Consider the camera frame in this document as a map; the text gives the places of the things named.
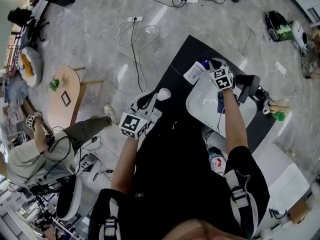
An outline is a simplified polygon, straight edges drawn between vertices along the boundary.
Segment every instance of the gray floor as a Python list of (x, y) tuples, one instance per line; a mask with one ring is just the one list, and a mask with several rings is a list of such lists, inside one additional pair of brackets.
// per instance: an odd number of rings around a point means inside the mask
[[(132, 49), (119, 48), (119, 38), (114, 37), (117, 12), (126, 1), (76, 0), (65, 8), (55, 4), (49, 7), (46, 19), (50, 25), (43, 33), (46, 41), (40, 45), (44, 60), (43, 80), (39, 87), (30, 90), (31, 101), (37, 109), (43, 110), (44, 115), (49, 113), (49, 81), (61, 65), (85, 66), (81, 75), (83, 80), (104, 80), (103, 84), (87, 89), (78, 121), (102, 115), (105, 103), (114, 107), (119, 120), (132, 98), (140, 92)], [(143, 22), (136, 24), (136, 35), (138, 29), (151, 22), (157, 22), (161, 30), (160, 37), (141, 53), (141, 68), (148, 90), (158, 84), (188, 35), (216, 49), (247, 74), (260, 76), (262, 87), (274, 99), (288, 97), (295, 91), (288, 78), (275, 69), (275, 61), (279, 61), (297, 89), (290, 101), (293, 117), (278, 138), (276, 134), (282, 125), (277, 123), (257, 152), (271, 142), (277, 142), (283, 150), (293, 150), (291, 158), (311, 181), (320, 156), (317, 128), (320, 82), (302, 77), (299, 52), (290, 42), (275, 43), (264, 38), (264, 13), (270, 10), (281, 12), (289, 21), (298, 20), (309, 29), (307, 19), (291, 0), (241, 0), (237, 4), (227, 0), (223, 5), (205, 1), (181, 9), (152, 0), (131, 0), (119, 13), (118, 24), (127, 17), (143, 16)], [(130, 44), (131, 30), (124, 33), (122, 46)], [(134, 45), (136, 53), (157, 34), (154, 28), (147, 30), (141, 32)], [(125, 138), (116, 126), (99, 135), (105, 147), (98, 150), (98, 154), (106, 167), (114, 168)]]

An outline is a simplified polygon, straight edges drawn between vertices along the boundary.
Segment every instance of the green plant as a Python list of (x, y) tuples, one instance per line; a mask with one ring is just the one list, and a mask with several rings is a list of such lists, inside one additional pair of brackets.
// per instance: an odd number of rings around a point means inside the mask
[(52, 81), (49, 83), (49, 87), (52, 91), (56, 92), (60, 84), (60, 80), (58, 78), (52, 77)]

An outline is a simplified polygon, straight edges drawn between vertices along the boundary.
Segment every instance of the green pants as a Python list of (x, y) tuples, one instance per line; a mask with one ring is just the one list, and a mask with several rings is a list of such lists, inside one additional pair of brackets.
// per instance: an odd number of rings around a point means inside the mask
[(74, 153), (76, 154), (80, 147), (91, 140), (103, 128), (111, 124), (111, 119), (107, 116), (90, 118), (85, 121), (75, 123), (63, 131), (70, 137)]

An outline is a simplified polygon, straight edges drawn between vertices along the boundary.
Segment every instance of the orange pillow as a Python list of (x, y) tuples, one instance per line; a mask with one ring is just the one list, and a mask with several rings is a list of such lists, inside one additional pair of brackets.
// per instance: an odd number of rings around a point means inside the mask
[(20, 53), (20, 58), (22, 60), (23, 65), (25, 66), (25, 76), (28, 78), (33, 77), (35, 74), (32, 70), (32, 66), (31, 66), (30, 62), (28, 61), (26, 55)]

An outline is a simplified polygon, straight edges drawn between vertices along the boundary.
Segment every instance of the person's arm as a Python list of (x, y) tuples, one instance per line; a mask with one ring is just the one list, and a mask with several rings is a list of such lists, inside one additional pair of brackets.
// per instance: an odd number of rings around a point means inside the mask
[(233, 91), (230, 88), (223, 90), (223, 97), (226, 151), (229, 154), (236, 147), (248, 147), (248, 140), (245, 122), (241, 116)]
[(42, 118), (36, 117), (34, 121), (34, 141), (39, 153), (48, 149), (46, 134), (41, 123)]
[(0, 152), (0, 174), (7, 178), (7, 164), (5, 162), (5, 156)]
[(111, 181), (111, 189), (129, 194), (132, 190), (132, 182), (135, 174), (138, 140), (127, 138), (120, 158), (114, 169)]

